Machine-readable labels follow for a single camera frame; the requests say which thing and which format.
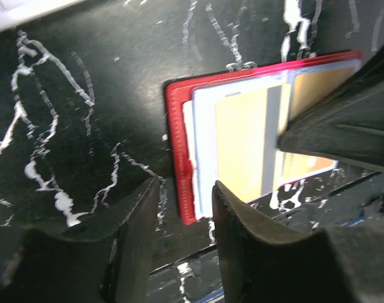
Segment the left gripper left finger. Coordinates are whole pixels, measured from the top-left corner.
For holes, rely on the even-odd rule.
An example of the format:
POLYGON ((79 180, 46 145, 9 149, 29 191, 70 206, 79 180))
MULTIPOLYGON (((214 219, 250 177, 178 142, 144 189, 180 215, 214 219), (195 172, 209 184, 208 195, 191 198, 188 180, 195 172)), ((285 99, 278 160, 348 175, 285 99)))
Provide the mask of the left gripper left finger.
POLYGON ((0 227, 0 302, 145 302, 159 180, 49 235, 0 227))

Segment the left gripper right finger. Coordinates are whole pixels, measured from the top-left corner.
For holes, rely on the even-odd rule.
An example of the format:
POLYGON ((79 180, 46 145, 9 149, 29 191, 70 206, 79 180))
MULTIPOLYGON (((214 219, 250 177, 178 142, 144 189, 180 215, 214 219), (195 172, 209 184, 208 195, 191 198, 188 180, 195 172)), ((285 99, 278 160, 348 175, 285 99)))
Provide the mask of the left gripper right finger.
POLYGON ((305 234, 221 182, 212 206, 226 302, 384 302, 384 225, 305 234))

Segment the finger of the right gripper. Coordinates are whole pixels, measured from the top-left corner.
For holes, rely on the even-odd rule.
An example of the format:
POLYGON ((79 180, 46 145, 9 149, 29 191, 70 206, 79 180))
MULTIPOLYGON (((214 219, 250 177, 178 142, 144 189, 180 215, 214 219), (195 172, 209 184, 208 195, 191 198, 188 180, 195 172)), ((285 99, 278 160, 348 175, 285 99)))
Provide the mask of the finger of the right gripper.
POLYGON ((279 137, 279 148, 384 172, 384 60, 373 59, 299 116, 279 137))

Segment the gold credit card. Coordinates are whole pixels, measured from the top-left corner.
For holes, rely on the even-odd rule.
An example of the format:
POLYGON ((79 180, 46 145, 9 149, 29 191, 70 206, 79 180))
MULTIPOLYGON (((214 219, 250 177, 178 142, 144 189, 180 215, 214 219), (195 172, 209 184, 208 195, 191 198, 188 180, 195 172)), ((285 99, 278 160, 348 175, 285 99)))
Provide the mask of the gold credit card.
POLYGON ((218 179, 245 203, 280 184, 284 154, 277 138, 287 124, 290 98, 285 83, 216 104, 218 179))

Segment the red leather card holder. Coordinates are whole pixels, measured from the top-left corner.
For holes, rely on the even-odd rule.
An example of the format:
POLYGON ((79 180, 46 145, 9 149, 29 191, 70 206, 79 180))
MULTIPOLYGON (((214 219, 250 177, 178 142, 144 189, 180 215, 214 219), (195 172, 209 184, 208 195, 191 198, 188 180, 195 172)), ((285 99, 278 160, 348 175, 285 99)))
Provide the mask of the red leather card holder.
POLYGON ((240 200, 270 195, 272 210, 300 205, 300 192, 279 200, 280 186, 336 168, 330 158, 282 152, 288 122, 356 73, 359 51, 175 81, 165 88, 177 202, 190 225, 212 213, 212 187, 223 182, 240 200))

